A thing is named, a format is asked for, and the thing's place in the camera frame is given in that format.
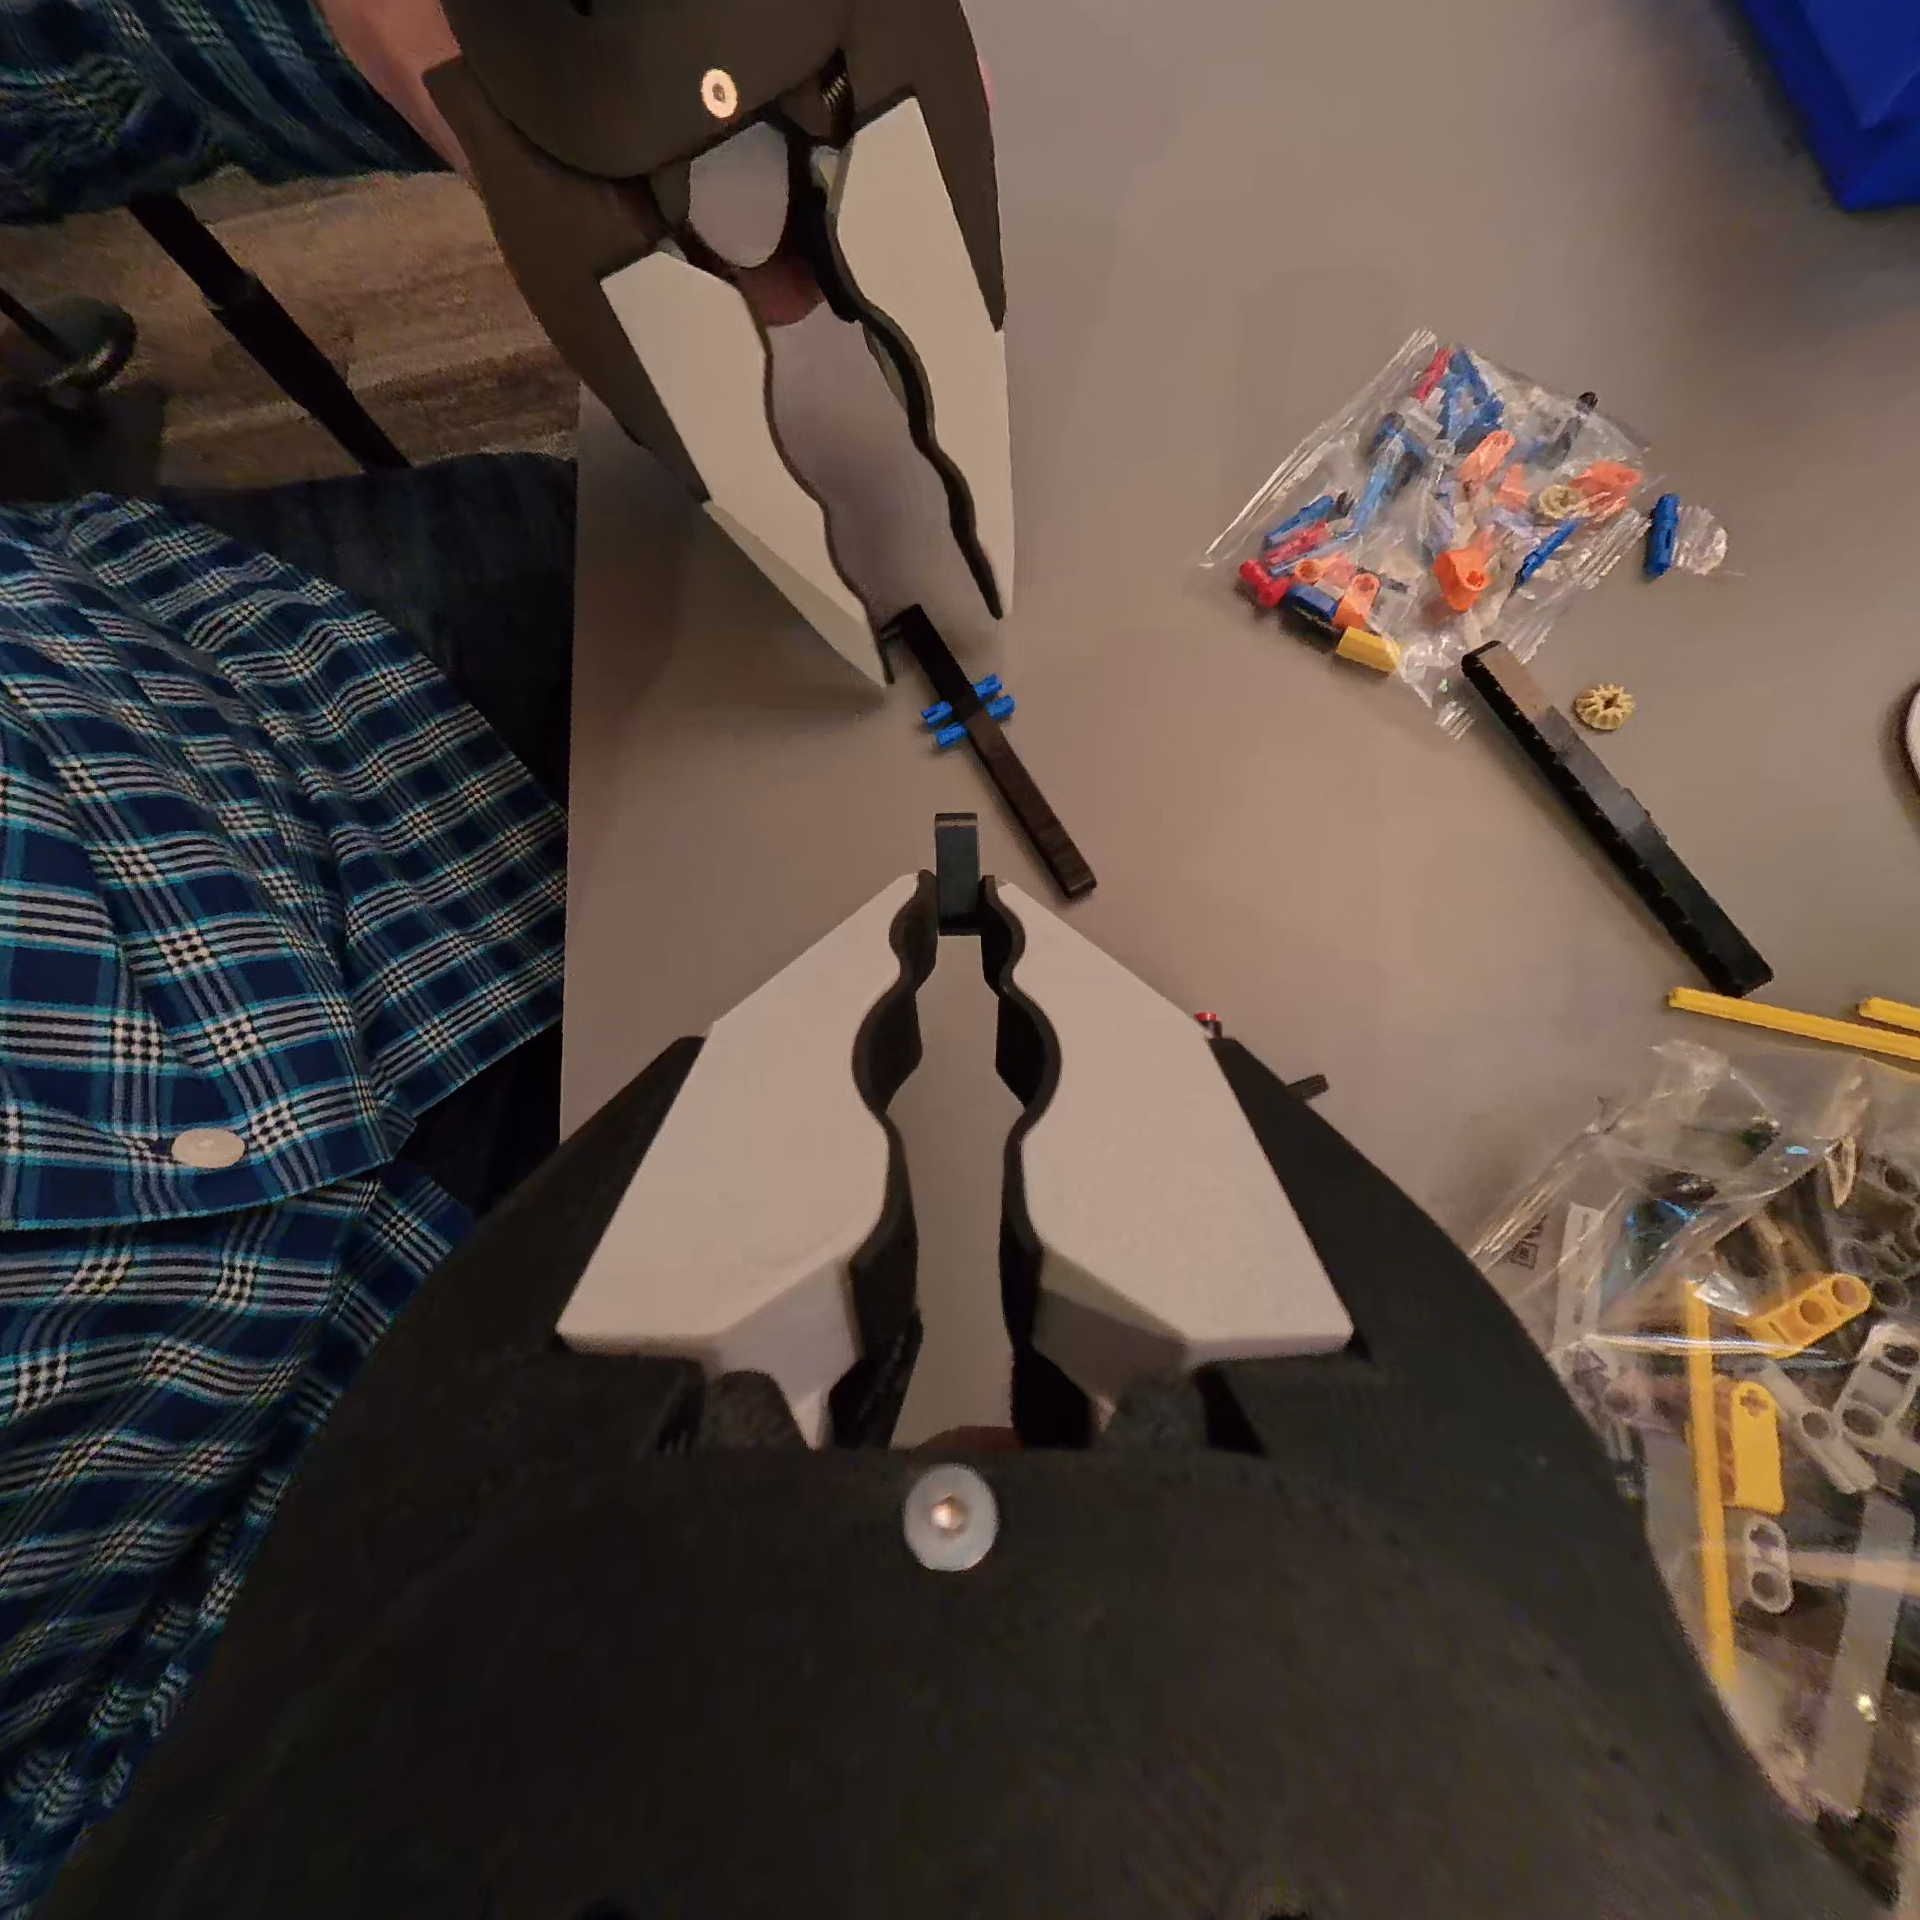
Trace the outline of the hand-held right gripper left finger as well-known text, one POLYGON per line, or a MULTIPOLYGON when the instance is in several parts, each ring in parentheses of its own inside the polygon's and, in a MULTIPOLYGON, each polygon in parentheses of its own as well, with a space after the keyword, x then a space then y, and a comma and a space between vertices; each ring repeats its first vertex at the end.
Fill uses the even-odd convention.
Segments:
POLYGON ((569 1350, 768 1377, 817 1449, 893 1439, 922 1344, 893 1118, 922 984, 911 873, 712 1026, 561 1314, 569 1350))

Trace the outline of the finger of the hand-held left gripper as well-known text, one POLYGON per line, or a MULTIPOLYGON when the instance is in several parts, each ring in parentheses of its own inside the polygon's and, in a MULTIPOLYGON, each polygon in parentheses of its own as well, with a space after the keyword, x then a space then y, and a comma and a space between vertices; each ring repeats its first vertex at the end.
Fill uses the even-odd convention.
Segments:
POLYGON ((778 264, 794 193, 790 137, 747 129, 688 168, 688 219, 601 288, 696 471, 712 525, 866 682, 874 621, 833 553, 825 505, 790 462, 752 277, 778 264))
POLYGON ((1018 513, 1005 327, 925 107, 904 99, 839 150, 800 135, 792 158, 824 288, 897 373, 907 434, 945 487, 952 541, 989 613, 1007 617, 1018 513))

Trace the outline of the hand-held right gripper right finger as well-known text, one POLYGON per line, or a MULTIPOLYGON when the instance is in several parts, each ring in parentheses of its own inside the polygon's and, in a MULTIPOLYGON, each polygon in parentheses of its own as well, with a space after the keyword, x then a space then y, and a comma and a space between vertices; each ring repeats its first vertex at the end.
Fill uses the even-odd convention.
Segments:
POLYGON ((1066 920, 981 885, 1015 1432, 1079 1449, 1128 1392, 1238 1361, 1342 1353, 1339 1302, 1216 1043, 1066 920))

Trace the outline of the thin black lego beam blue pins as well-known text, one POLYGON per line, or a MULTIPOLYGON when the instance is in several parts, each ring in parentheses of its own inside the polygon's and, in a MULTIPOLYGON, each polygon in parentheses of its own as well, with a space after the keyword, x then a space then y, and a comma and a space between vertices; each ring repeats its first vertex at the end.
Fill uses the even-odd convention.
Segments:
POLYGON ((1018 698, 1001 675, 974 680, 919 607, 904 608, 885 624, 881 653, 885 662, 904 656, 925 677, 928 705, 919 727, 928 746, 935 753, 971 753, 1058 897, 1070 904, 1091 898, 1098 878, 1088 858, 1008 739, 1018 698))

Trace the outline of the clear bag of grey lego pieces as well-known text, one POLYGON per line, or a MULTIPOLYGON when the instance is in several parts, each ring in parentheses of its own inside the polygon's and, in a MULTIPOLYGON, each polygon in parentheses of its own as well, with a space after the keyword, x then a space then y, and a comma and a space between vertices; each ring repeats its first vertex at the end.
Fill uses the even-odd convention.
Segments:
POLYGON ((1789 1811, 1915 1915, 1915 1073, 1670 1040, 1473 1261, 1789 1811))

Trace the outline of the person's left forearm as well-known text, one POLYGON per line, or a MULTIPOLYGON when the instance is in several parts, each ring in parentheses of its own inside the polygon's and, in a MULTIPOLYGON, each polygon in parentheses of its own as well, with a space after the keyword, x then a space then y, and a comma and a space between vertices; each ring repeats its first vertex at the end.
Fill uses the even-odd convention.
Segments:
POLYGON ((454 169, 321 3, 6 3, 2 223, 59 224, 239 169, 263 186, 454 169))

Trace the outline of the clear bag of colourful lego pins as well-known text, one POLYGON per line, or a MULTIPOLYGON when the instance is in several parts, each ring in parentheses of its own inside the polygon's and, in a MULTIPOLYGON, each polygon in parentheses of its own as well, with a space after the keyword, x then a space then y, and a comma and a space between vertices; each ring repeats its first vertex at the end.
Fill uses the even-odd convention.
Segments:
MULTIPOLYGON (((1422 327, 1197 566, 1464 737, 1466 654, 1496 640, 1527 664, 1581 594, 1623 566, 1641 575, 1649 513, 1667 491, 1643 438, 1595 394, 1551 389, 1422 327)), ((1667 576, 1710 578, 1728 535, 1682 504, 1667 576)))

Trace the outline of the long thick black lego beam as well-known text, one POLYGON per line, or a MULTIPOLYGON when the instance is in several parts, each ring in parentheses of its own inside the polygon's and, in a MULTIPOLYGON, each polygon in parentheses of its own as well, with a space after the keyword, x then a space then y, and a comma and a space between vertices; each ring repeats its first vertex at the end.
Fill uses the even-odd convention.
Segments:
POLYGON ((1466 654, 1462 673, 1482 707, 1709 987, 1735 1000, 1767 987, 1774 978, 1770 962, 1525 664, 1490 640, 1466 654))

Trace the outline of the long yellow lego axle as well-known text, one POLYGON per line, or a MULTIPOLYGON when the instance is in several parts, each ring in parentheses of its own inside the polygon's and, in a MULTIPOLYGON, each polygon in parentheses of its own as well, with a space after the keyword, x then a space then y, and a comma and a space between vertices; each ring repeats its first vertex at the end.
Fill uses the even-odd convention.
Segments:
POLYGON ((1919 1065, 1919 1037, 1867 1022, 1831 1015, 1808 1015, 1754 1000, 1737 1000, 1701 991, 1671 991, 1667 1007, 1674 1013, 1709 1018, 1723 1025, 1758 1030, 1790 1040, 1810 1040, 1859 1055, 1875 1055, 1906 1065, 1919 1065))

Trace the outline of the person's left hand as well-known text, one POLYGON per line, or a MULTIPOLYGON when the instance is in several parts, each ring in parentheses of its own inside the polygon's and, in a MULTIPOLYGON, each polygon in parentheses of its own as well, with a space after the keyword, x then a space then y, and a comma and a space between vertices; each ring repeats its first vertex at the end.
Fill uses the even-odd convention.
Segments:
POLYGON ((461 56, 445 3, 323 3, 331 38, 365 81, 457 175, 466 160, 425 75, 461 56))

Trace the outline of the black metal stand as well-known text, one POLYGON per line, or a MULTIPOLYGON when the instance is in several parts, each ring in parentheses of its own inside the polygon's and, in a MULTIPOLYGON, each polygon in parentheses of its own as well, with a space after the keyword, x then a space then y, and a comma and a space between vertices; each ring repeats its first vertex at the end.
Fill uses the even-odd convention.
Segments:
MULTIPOLYGON (((345 375, 193 206, 178 195, 139 195, 128 203, 128 216, 194 283, 209 313, 248 360, 362 471, 411 466, 345 375)), ((91 406, 128 370, 137 352, 137 325, 117 305, 73 295, 62 305, 32 306, 6 288, 2 313, 15 337, 38 354, 27 387, 45 406, 91 406)))

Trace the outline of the blue plaid shirt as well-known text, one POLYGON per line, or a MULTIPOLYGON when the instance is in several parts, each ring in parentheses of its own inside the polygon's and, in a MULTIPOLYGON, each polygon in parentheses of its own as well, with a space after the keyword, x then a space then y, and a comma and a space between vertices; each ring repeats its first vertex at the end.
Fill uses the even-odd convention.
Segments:
POLYGON ((6 507, 6 1915, 211 1664, 561 1030, 568 825, 339 583, 6 507))

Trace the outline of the blue box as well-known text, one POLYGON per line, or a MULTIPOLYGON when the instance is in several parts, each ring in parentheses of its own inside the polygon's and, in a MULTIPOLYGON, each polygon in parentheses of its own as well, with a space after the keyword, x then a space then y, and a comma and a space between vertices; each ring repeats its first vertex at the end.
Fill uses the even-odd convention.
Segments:
POLYGON ((1919 5, 1739 3, 1846 211, 1919 203, 1919 5))

